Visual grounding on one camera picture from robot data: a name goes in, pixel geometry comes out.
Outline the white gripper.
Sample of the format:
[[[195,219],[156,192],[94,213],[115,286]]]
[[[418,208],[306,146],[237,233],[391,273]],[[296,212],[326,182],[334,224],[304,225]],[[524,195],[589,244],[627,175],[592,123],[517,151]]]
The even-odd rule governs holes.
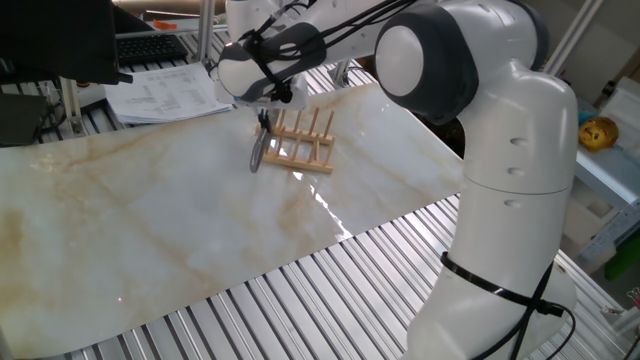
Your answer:
[[[272,131],[272,121],[268,110],[304,110],[308,105],[308,83],[301,74],[295,75],[290,83],[292,99],[289,103],[281,100],[271,100],[269,97],[261,97],[255,102],[246,102],[236,99],[228,93],[219,80],[214,81],[214,91],[216,99],[220,103],[232,104],[238,107],[252,107],[260,109],[258,112],[259,131]]]

